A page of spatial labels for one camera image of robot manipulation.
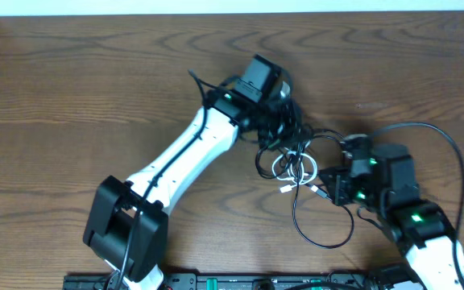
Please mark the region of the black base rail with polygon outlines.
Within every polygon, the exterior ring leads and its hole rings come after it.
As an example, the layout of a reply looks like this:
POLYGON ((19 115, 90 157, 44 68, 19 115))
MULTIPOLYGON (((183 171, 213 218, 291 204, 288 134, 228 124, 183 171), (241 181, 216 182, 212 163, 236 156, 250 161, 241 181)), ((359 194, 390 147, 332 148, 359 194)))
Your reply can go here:
MULTIPOLYGON (((62 290, 105 290, 117 283, 117 274, 67 275, 62 290)), ((377 289, 375 282, 359 273, 336 272, 325 275, 198 275, 171 273, 164 276, 159 290, 227 290, 227 289, 287 289, 302 284, 341 284, 356 289, 377 289)))

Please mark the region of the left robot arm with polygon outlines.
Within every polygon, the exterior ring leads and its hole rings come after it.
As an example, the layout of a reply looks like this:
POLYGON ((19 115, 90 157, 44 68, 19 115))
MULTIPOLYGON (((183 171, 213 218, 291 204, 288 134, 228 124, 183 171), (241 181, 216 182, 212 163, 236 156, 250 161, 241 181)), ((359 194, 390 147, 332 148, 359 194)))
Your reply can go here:
POLYGON ((113 268, 107 289, 157 289, 169 216, 196 178, 241 134, 257 131, 261 150, 273 150, 300 122, 288 71, 259 54, 217 85, 190 76, 201 108, 188 127, 146 167, 125 180, 108 176, 96 189, 83 242, 113 268))

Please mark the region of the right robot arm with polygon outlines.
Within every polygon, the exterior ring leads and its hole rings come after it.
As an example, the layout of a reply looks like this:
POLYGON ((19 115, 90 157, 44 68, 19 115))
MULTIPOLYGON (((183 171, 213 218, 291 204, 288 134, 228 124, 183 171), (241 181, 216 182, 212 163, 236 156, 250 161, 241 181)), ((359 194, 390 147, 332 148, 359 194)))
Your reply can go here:
POLYGON ((370 288, 410 282, 423 289, 464 289, 464 253, 441 207, 421 197, 412 156, 405 145, 373 143, 351 135, 342 147, 345 165, 322 169, 319 178, 335 205, 357 204, 393 242, 405 263, 379 270, 370 288))

